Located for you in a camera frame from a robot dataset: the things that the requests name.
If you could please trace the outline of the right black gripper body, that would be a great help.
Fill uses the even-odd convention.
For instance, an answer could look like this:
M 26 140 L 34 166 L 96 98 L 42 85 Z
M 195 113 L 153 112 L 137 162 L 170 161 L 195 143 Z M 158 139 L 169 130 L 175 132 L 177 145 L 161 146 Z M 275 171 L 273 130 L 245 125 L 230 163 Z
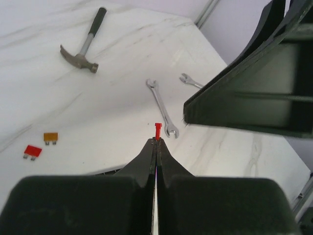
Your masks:
M 188 124 L 313 136 L 313 3 L 273 0 L 244 51 L 189 98 Z

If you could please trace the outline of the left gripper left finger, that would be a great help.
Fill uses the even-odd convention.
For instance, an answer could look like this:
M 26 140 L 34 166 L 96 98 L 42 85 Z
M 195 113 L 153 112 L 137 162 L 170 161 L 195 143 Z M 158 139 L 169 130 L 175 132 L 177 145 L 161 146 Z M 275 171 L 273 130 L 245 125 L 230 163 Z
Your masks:
M 155 139 L 110 175 L 30 176 L 0 215 L 3 235 L 150 235 L 154 222 Z

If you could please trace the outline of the red blade fuse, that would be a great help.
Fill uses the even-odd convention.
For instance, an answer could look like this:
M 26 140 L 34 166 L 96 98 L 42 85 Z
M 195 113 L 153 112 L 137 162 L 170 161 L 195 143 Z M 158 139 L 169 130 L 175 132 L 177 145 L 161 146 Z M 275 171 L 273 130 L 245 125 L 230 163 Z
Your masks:
M 162 123 L 155 123 L 156 133 L 155 133 L 155 139 L 160 139 L 161 129 L 162 129 Z
M 41 154 L 42 149 L 32 145 L 28 145 L 23 153 L 23 158 L 30 158 L 31 161 L 35 161 Z

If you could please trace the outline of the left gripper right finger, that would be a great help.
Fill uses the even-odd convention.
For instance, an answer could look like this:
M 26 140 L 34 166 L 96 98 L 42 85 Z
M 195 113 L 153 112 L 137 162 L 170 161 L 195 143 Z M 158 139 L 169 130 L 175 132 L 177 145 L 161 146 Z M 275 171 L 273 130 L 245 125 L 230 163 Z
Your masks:
M 156 145 L 161 235 L 298 235 L 279 185 L 265 178 L 197 177 Z

